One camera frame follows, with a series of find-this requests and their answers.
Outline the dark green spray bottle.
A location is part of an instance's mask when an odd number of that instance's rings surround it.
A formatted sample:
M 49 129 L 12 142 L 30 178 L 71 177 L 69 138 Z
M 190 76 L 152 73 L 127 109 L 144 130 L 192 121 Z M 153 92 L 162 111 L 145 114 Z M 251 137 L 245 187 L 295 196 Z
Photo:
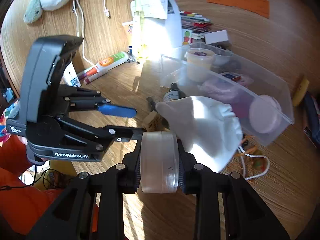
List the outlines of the dark green spray bottle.
M 164 94 L 163 101 L 168 102 L 168 101 L 182 99 L 185 97 L 186 97 L 186 94 L 179 89 L 176 83 L 173 82 L 170 85 L 169 91 Z

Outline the slim pink white tube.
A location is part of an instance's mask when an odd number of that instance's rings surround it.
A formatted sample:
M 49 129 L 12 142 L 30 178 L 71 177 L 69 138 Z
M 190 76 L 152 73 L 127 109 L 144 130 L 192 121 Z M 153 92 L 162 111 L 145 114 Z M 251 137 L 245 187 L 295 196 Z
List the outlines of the slim pink white tube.
M 95 74 L 93 74 L 91 76 L 87 76 L 87 77 L 84 78 L 83 85 L 87 85 L 87 84 L 93 82 L 94 80 L 102 77 L 103 75 L 105 75 L 107 73 L 108 73 L 108 71 L 106 71 L 106 72 L 100 71 L 100 72 L 97 72 L 97 73 L 95 73 Z

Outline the blue fabric pouch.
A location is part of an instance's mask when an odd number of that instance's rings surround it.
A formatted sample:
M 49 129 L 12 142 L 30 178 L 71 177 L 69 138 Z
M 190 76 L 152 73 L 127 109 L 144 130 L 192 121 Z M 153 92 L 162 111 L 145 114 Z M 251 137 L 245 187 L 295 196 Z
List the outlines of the blue fabric pouch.
M 319 151 L 319 94 L 313 96 L 307 92 L 303 98 L 303 131 Z

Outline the fruit sticker sheet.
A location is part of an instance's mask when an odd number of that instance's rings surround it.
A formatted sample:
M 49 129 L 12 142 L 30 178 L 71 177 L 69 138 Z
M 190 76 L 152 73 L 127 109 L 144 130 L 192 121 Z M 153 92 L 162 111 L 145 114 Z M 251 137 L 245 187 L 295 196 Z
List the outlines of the fruit sticker sheet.
M 192 30 L 182 29 L 182 45 L 188 45 L 192 43 Z

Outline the beige wooden block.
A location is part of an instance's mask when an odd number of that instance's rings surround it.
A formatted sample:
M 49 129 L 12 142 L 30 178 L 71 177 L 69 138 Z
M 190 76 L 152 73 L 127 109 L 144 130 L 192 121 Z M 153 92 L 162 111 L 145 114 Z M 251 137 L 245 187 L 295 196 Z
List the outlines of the beige wooden block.
M 156 111 L 150 112 L 143 120 L 142 126 L 147 132 L 167 131 L 163 118 Z

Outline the cream lidded tub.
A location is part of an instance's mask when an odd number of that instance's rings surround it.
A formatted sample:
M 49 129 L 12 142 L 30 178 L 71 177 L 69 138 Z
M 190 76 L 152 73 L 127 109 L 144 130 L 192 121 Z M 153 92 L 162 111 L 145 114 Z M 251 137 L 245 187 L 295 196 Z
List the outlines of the cream lidded tub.
M 215 53 L 204 48 L 190 48 L 185 53 L 185 59 L 194 67 L 187 67 L 187 76 L 195 82 L 203 82 L 206 79 L 207 71 L 210 71 Z

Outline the yellow small bottle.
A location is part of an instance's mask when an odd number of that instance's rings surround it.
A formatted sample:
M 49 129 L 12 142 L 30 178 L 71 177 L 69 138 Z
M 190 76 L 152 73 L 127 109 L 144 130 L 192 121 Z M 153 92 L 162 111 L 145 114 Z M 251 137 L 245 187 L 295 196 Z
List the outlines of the yellow small bottle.
M 300 105 L 308 91 L 309 84 L 310 81 L 306 78 L 306 76 L 303 76 L 292 98 L 293 107 L 297 107 Z

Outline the yellow green tall bottle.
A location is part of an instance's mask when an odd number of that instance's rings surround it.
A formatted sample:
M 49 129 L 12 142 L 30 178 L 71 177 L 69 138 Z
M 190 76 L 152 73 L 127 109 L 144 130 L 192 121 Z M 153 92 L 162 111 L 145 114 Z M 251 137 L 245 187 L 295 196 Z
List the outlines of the yellow green tall bottle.
M 139 59 L 145 58 L 145 38 L 143 33 L 144 11 L 140 5 L 140 0 L 133 2 L 133 33 L 132 46 L 135 51 L 135 57 Z

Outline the orange paper note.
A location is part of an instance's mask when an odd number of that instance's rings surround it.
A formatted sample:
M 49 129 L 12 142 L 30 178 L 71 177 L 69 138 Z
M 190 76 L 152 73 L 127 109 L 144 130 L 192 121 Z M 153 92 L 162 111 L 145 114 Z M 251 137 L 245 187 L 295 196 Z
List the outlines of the orange paper note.
M 265 18 L 270 16 L 270 3 L 268 0 L 207 0 L 208 3 L 237 7 Z

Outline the white cloth pouch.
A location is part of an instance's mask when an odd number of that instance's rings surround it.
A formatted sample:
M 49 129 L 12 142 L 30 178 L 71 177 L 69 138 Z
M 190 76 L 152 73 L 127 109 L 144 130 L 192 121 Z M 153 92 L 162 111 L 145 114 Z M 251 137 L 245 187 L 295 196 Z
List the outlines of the white cloth pouch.
M 185 152 L 193 154 L 198 163 L 212 171 L 222 171 L 238 152 L 241 156 L 266 160 L 263 172 L 246 177 L 246 180 L 267 174 L 270 168 L 268 157 L 244 151 L 240 121 L 231 105 L 205 96 L 189 96 L 158 102 L 156 111 L 180 138 Z

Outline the white rectangular eraser box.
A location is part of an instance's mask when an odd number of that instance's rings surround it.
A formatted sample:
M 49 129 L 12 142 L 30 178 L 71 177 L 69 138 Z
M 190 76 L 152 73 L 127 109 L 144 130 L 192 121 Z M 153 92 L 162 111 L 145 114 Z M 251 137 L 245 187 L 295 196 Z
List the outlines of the white rectangular eraser box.
M 206 44 L 230 44 L 226 30 L 214 31 L 204 35 Z

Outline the small pink round jar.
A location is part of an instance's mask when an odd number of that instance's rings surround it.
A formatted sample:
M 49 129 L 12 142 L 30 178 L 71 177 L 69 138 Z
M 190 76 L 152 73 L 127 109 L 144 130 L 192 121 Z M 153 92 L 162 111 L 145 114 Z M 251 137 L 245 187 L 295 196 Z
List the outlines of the small pink round jar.
M 249 107 L 249 122 L 252 128 L 261 134 L 273 132 L 281 121 L 279 102 L 268 95 L 255 98 Z

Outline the green orange white tube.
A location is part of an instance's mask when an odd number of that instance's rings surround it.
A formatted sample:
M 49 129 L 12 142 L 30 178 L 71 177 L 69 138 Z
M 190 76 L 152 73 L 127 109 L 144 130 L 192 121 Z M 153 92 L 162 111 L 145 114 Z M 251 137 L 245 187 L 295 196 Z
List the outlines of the green orange white tube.
M 98 62 L 96 65 L 80 72 L 78 74 L 78 78 L 80 81 L 84 81 L 84 78 L 87 77 L 87 76 L 91 76 L 97 72 L 100 72 L 100 71 L 103 71 L 103 72 L 106 72 L 106 71 L 110 71 L 111 69 L 127 62 L 129 58 L 129 55 L 124 52 L 124 51 L 121 51 L 119 53 L 116 53 L 112 56 L 109 56 L 103 60 L 101 60 L 100 62 Z

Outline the white blue small box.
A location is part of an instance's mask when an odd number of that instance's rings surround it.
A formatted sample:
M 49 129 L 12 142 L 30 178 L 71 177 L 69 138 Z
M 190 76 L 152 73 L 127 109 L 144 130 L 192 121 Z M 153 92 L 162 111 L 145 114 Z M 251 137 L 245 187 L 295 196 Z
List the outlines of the white blue small box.
M 72 62 L 65 68 L 62 76 L 62 83 L 72 87 L 81 87 L 80 80 L 76 74 Z

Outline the stack of booklets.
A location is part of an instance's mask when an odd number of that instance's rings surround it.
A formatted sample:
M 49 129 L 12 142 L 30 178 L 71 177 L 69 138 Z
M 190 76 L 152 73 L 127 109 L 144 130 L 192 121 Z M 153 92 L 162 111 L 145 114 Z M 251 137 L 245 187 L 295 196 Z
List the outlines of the stack of booklets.
M 192 39 L 200 40 L 212 29 L 213 22 L 195 12 L 180 11 L 182 29 L 192 30 Z

